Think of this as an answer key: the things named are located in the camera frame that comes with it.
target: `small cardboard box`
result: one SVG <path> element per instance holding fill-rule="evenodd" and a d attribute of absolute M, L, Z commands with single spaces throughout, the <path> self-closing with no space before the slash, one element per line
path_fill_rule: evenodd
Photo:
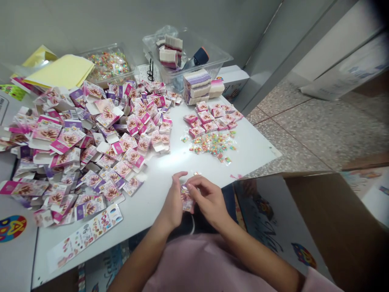
<path fill-rule="evenodd" d="M 383 291 L 389 235 L 340 174 L 282 173 L 233 185 L 248 233 L 301 273 L 311 266 L 344 291 Z"/>
<path fill-rule="evenodd" d="M 222 95 L 230 103 L 233 103 L 250 76 L 237 65 L 220 69 L 216 79 L 222 79 L 225 90 Z"/>

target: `clear plastic bin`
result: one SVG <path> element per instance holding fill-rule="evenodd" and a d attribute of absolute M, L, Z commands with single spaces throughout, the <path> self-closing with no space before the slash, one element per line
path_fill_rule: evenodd
<path fill-rule="evenodd" d="M 138 67 L 123 43 L 92 49 L 77 55 L 95 64 L 87 80 L 102 88 L 108 88 L 108 83 L 121 85 L 128 80 L 135 80 L 134 75 L 139 74 Z"/>
<path fill-rule="evenodd" d="M 209 55 L 209 61 L 204 65 L 175 71 L 162 66 L 159 61 L 159 50 L 156 46 L 156 41 L 164 38 L 165 35 L 163 34 L 145 36 L 143 38 L 143 50 L 146 54 L 146 57 L 148 59 L 151 58 L 154 61 L 154 65 L 159 69 L 162 81 L 168 85 L 173 85 L 178 92 L 183 90 L 183 74 L 204 68 L 207 70 L 209 75 L 211 75 L 212 79 L 215 79 L 219 73 L 220 68 L 222 68 L 223 63 L 233 60 L 233 57 L 218 48 L 216 45 L 193 33 L 189 29 L 183 28 L 178 30 L 177 38 L 182 39 L 182 50 L 183 53 L 186 54 L 188 60 L 193 57 L 199 48 L 204 47 Z"/>

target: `floor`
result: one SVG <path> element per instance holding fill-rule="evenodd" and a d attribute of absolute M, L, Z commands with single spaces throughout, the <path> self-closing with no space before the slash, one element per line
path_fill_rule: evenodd
<path fill-rule="evenodd" d="M 358 157 L 389 150 L 389 94 L 350 92 L 339 101 L 303 95 L 282 80 L 247 119 L 282 156 L 253 171 L 334 170 Z"/>

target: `table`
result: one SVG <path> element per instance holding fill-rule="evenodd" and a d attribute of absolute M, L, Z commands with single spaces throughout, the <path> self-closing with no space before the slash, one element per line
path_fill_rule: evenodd
<path fill-rule="evenodd" d="M 208 104 L 213 103 L 230 104 L 223 96 L 208 102 Z M 84 222 L 77 221 L 59 227 L 39 228 L 32 288 L 42 285 L 150 227 L 162 208 L 174 173 L 188 171 L 188 175 L 181 178 L 181 182 L 185 183 L 194 172 L 199 172 L 219 187 L 224 187 L 235 181 L 232 176 L 238 177 L 239 174 L 244 176 L 281 156 L 281 153 L 246 118 L 237 122 L 238 126 L 235 129 L 237 151 L 227 152 L 232 160 L 230 165 L 220 163 L 218 159 L 207 153 L 197 155 L 190 152 L 190 141 L 186 143 L 181 141 L 185 129 L 188 129 L 182 117 L 194 112 L 194 106 L 185 104 L 171 109 L 170 116 L 173 120 L 170 136 L 171 153 L 153 157 L 148 162 L 144 170 L 147 180 L 143 186 L 131 198 L 126 196 L 126 200 L 119 205 L 124 220 L 52 274 L 49 274 L 47 269 L 47 251 L 79 229 Z"/>

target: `hand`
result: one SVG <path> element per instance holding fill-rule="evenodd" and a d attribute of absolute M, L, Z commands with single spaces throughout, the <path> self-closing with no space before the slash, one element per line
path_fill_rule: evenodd
<path fill-rule="evenodd" d="M 227 212 L 222 190 L 217 185 L 197 175 L 188 179 L 186 187 L 205 218 L 217 231 L 232 220 Z"/>
<path fill-rule="evenodd" d="M 165 203 L 159 213 L 156 224 L 160 228 L 170 233 L 174 228 L 181 224 L 182 219 L 182 201 L 180 177 L 187 175 L 188 172 L 178 172 L 172 176 L 173 182 L 167 193 Z"/>

